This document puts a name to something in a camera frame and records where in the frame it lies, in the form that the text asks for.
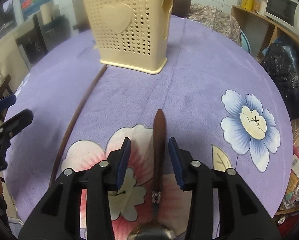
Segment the black plastic bag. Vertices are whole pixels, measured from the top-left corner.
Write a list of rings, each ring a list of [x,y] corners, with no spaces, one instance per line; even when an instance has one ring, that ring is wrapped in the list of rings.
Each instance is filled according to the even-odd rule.
[[[299,118],[299,49],[296,44],[286,40],[271,43],[261,66],[278,88],[290,119]]]

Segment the brown wooden chopstick right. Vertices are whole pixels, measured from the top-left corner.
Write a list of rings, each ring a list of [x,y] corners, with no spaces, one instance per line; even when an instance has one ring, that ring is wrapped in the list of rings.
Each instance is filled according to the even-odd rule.
[[[66,129],[66,132],[64,133],[63,139],[61,141],[60,147],[57,151],[57,155],[54,161],[54,165],[53,165],[53,169],[51,171],[51,176],[50,176],[50,181],[49,181],[49,187],[51,187],[51,185],[54,183],[55,179],[56,179],[56,175],[57,175],[57,171],[58,168],[60,166],[61,160],[62,160],[62,156],[64,154],[64,150],[66,148],[66,145],[68,143],[68,140],[70,138],[70,135],[75,127],[75,124],[83,110],[83,108],[85,107],[85,104],[87,103],[90,95],[92,94],[94,88],[96,87],[96,85],[98,84],[100,78],[104,75],[105,71],[107,70],[108,66],[105,64],[103,65],[103,67],[101,68],[101,70],[98,72],[98,74],[96,75],[96,77],[93,79],[93,81],[91,82],[91,84],[89,85],[89,87],[87,88],[87,90],[85,91],[85,93],[83,94],[83,97],[80,101],[80,103],[78,104],[71,120],[70,123]]]

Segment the purple floral tablecloth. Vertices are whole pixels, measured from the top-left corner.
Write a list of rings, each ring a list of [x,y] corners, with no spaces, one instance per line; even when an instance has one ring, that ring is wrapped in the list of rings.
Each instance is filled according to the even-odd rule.
[[[153,120],[162,109],[168,137],[209,167],[231,165],[274,215],[288,184],[293,136],[272,79],[232,40],[178,17],[171,18],[167,59],[156,75],[107,68],[77,119],[60,171],[89,169],[131,140],[124,184],[109,193],[115,238],[126,239],[151,218]],[[85,31],[43,57],[19,86],[7,116],[27,108],[34,119],[11,140],[4,177],[21,220],[47,191],[70,120],[101,68]]]

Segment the floral cloth covered object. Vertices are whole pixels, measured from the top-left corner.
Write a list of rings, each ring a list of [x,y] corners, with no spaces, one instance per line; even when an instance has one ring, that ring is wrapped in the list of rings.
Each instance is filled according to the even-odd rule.
[[[239,23],[233,16],[217,7],[194,3],[186,17],[226,36],[241,46],[242,38]]]

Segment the white microwave oven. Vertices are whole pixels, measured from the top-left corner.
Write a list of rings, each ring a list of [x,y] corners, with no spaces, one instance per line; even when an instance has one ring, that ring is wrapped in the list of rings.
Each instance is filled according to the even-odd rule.
[[[267,0],[264,16],[299,35],[298,0]]]

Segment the wooden shelf unit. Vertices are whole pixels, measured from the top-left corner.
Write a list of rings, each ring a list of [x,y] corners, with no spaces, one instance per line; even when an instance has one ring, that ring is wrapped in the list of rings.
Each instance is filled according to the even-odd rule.
[[[299,49],[299,35],[265,16],[236,5],[231,7],[231,16],[239,23],[249,41],[251,54],[258,61],[264,58],[262,51],[281,36],[289,37]]]

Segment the water dispenser machine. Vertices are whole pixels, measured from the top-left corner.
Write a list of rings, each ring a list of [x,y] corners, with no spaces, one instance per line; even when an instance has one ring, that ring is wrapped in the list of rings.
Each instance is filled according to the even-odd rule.
[[[28,68],[70,38],[70,24],[59,6],[45,3],[15,29],[14,38]]]

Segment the cream perforated utensil holder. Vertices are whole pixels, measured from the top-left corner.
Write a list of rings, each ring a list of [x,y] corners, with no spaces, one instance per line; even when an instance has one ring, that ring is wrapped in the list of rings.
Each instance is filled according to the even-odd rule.
[[[102,64],[158,74],[173,0],[83,0]]]

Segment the white brown rice cooker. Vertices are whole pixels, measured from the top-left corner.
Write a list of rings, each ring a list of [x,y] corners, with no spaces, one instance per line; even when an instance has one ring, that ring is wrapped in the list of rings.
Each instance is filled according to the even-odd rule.
[[[172,15],[186,18],[190,13],[192,0],[173,0]]]

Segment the wooden handled steel spoon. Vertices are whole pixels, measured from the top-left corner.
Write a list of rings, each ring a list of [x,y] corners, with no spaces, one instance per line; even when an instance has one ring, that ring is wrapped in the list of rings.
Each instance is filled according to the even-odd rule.
[[[128,235],[128,239],[175,239],[176,234],[169,226],[158,221],[160,201],[162,197],[163,168],[165,160],[165,143],[167,124],[164,112],[158,109],[153,122],[153,183],[152,183],[152,218],[139,224]]]

